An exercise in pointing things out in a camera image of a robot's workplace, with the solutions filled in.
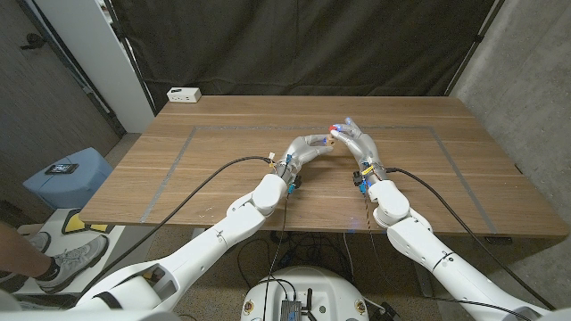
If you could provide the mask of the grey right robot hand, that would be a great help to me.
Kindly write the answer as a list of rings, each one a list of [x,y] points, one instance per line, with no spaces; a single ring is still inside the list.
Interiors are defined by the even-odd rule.
[[[371,183],[387,179],[385,168],[379,158],[377,145],[370,135],[364,133],[351,118],[334,124],[330,134],[344,143],[357,161],[361,174]]]

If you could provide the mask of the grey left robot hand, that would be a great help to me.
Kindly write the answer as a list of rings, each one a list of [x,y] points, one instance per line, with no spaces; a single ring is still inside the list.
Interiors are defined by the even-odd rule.
[[[277,163],[277,175],[288,180],[298,174],[302,166],[319,155],[332,152],[334,147],[327,143],[327,135],[309,135],[296,137],[285,150]]]

